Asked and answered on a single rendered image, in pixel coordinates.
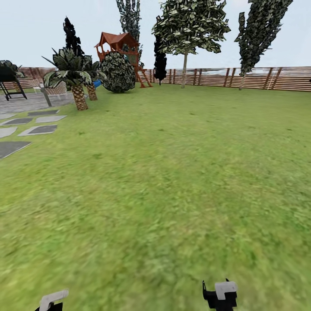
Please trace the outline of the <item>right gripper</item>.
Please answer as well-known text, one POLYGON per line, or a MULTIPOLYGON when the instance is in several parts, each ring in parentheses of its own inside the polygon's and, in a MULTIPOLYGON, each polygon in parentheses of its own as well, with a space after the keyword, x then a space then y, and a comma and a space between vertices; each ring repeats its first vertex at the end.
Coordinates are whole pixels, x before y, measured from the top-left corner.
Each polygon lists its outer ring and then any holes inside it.
POLYGON ((225 297, 225 300, 219 300, 216 292, 209 292, 203 289, 203 298, 208 300, 209 307, 215 308, 216 311, 233 311, 233 307, 236 307, 236 292, 225 292, 225 297))

